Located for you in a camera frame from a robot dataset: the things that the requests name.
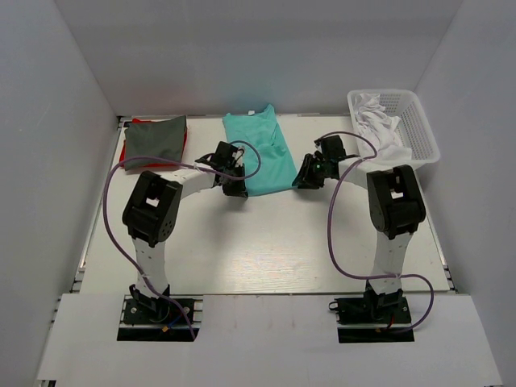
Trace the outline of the teal polo shirt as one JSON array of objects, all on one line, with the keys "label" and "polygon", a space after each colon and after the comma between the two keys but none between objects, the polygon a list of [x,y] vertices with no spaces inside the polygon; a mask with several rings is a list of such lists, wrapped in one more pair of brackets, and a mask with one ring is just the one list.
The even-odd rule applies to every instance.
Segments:
[{"label": "teal polo shirt", "polygon": [[275,194],[292,187],[298,172],[272,105],[252,115],[226,114],[228,142],[243,141],[245,181],[250,196]]}]

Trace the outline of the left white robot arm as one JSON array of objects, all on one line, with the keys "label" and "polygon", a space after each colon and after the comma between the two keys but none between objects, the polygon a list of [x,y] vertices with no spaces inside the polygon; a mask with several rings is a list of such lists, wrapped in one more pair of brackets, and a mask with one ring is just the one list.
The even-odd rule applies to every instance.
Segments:
[{"label": "left white robot arm", "polygon": [[219,186],[227,196],[247,197],[244,153],[244,147],[221,141],[214,154],[197,159],[192,168],[178,169],[167,177],[152,171],[139,175],[122,221],[143,270],[131,294],[146,297],[142,310],[152,321],[163,321],[170,312],[170,301],[160,295],[169,295],[164,247],[176,225],[181,200]]}]

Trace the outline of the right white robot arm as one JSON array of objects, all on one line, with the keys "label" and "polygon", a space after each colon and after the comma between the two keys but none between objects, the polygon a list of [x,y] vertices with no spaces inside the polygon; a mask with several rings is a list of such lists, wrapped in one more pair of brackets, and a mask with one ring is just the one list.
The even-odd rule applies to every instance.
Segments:
[{"label": "right white robot arm", "polygon": [[[335,268],[345,277],[367,282],[366,289],[374,294],[364,301],[365,314],[380,322],[393,312],[390,295],[402,290],[401,279],[415,278],[402,273],[408,245],[427,215],[414,170],[408,164],[394,167],[373,162],[378,151],[371,141],[354,134],[369,147],[365,156],[347,153],[341,139],[347,131],[333,131],[314,141],[316,151],[305,154],[302,166],[292,186],[297,189],[320,189],[325,180],[337,181],[331,196],[327,216],[327,246]],[[367,191],[368,211],[377,231],[377,245],[369,275],[346,272],[336,263],[332,242],[332,219],[341,185],[350,182]]]}]

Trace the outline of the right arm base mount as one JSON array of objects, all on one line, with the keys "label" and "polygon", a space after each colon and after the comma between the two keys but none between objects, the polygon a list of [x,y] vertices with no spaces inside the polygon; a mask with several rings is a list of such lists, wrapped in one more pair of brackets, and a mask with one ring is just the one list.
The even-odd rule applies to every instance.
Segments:
[{"label": "right arm base mount", "polygon": [[335,313],[340,343],[411,343],[414,330],[402,290],[376,294],[370,284],[359,297],[336,298],[328,304]]}]

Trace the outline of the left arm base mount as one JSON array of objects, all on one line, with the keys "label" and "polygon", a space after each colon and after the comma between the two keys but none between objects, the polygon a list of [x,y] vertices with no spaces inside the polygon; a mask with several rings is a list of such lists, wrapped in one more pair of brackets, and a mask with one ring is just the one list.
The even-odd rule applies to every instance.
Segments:
[{"label": "left arm base mount", "polygon": [[197,337],[202,323],[203,300],[178,297],[174,302],[147,297],[134,286],[124,297],[117,340],[119,342],[186,343]]}]

